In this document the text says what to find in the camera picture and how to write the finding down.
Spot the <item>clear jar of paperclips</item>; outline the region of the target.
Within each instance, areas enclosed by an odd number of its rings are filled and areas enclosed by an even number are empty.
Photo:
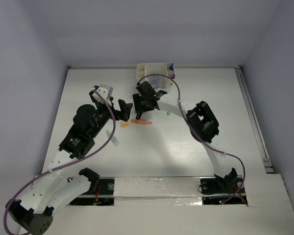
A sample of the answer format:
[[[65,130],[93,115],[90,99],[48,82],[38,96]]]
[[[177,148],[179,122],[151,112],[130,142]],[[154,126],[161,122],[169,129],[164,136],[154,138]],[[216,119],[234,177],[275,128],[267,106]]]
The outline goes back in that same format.
[[[158,89],[160,87],[160,78],[152,77],[149,79],[149,83],[151,84],[153,89]]]

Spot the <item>black pink highlighter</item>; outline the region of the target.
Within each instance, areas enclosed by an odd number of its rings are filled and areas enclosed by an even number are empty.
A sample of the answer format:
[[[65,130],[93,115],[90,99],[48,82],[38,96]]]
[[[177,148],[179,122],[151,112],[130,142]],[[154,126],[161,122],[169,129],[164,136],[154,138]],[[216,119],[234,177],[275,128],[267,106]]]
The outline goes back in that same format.
[[[139,112],[136,114],[136,119],[141,119],[143,112]]]

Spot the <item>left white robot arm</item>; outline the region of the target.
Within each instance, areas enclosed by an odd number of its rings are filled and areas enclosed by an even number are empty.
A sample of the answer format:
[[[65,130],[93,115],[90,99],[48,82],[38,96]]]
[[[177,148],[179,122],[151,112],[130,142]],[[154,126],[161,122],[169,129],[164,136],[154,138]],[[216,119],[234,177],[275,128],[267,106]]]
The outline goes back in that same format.
[[[73,125],[59,144],[59,148],[45,172],[26,183],[6,204],[3,226],[7,234],[10,216],[29,235],[42,235],[51,226],[55,214],[77,196],[98,189],[100,175],[90,168],[83,168],[73,176],[70,167],[92,157],[107,144],[106,141],[95,152],[95,138],[109,120],[121,119],[113,107],[111,88],[94,86],[89,95],[93,104],[77,109]]]

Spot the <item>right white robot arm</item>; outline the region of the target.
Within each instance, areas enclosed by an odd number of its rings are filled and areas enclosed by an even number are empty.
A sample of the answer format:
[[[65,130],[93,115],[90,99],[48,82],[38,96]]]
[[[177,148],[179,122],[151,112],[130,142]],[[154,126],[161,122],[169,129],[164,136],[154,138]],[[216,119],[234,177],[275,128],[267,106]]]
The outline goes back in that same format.
[[[244,187],[245,176],[239,176],[230,164],[232,154],[225,152],[218,138],[219,122],[207,102],[197,104],[182,101],[181,91],[177,97],[163,90],[155,90],[147,81],[140,80],[133,94],[137,117],[143,113],[167,111],[184,119],[193,138],[201,143],[213,166],[214,175],[200,181],[199,190],[205,195],[227,194],[234,196]]]

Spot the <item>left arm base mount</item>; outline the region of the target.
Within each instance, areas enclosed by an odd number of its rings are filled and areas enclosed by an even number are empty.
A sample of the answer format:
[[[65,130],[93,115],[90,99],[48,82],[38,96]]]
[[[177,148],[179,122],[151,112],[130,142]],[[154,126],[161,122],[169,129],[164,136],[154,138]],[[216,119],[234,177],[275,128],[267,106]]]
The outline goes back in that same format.
[[[95,190],[76,197],[69,203],[71,206],[113,206],[115,178],[100,178]]]

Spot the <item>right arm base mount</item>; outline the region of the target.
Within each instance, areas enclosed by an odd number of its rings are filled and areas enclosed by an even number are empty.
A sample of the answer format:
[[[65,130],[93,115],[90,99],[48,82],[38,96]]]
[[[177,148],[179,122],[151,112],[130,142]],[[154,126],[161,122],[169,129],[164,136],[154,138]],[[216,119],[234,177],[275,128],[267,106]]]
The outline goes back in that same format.
[[[215,178],[201,178],[197,190],[202,195],[203,205],[248,205],[245,188],[242,187],[231,199],[226,201],[241,186],[242,178],[237,178],[229,188],[217,186]]]

